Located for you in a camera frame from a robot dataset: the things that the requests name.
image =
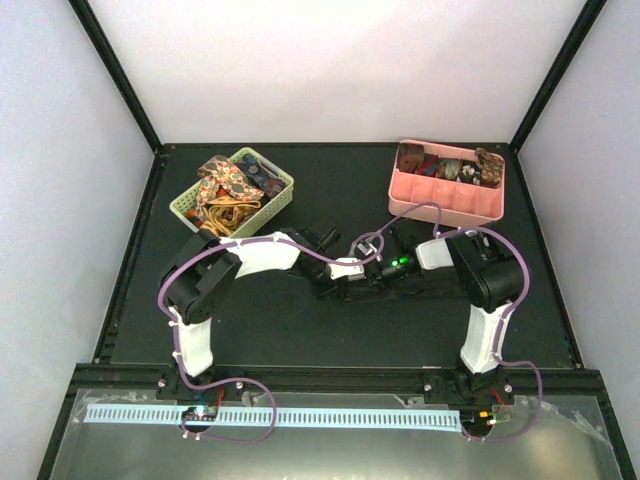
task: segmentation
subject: white backdrop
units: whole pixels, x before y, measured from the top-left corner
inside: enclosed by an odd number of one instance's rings
[[[509,141],[583,0],[92,0],[160,139]]]

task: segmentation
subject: pink plastic container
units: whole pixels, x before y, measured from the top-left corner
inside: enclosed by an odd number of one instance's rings
[[[425,153],[444,158],[476,161],[475,152],[465,148],[417,140],[402,140],[400,143],[420,144],[424,146]],[[396,161],[389,186],[389,211],[394,215],[399,215],[421,202],[439,203],[442,207],[442,225],[450,227],[476,227],[499,220],[504,215],[504,170],[500,186],[488,188],[413,173],[402,173],[396,168],[397,162],[398,152],[396,151]],[[435,223],[438,218],[438,209],[424,206],[404,216]]]

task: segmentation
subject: brown strap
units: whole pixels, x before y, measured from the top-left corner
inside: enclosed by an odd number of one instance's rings
[[[260,209],[258,201],[242,201],[229,196],[218,197],[204,206],[202,227],[217,237],[229,237]]]

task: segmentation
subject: white enclosure panel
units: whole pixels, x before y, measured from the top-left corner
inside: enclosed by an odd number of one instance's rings
[[[640,2],[607,3],[522,160],[585,362],[640,472],[638,25]]]
[[[0,2],[0,478],[36,478],[152,154],[67,2]]]
[[[163,142],[509,141],[583,3],[91,1]]]

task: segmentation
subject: black tabletop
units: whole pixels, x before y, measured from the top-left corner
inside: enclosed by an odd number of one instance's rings
[[[156,306],[159,276],[192,232],[169,203],[196,180],[214,154],[247,145],[177,145],[161,178],[118,319],[114,363],[169,363],[171,332]],[[484,145],[507,161],[505,216],[493,228],[522,252],[532,272],[525,303],[514,313],[503,355],[540,367],[572,366],[561,301],[523,180],[506,145]],[[346,254],[359,234],[391,218],[388,187],[393,144],[266,144],[258,152],[295,179],[293,202],[258,233],[332,221],[342,231],[334,250]],[[454,366],[464,343],[469,304],[463,298],[399,299],[341,304],[314,299],[304,279],[265,272],[235,282],[214,316],[214,361],[226,365],[423,367]]]

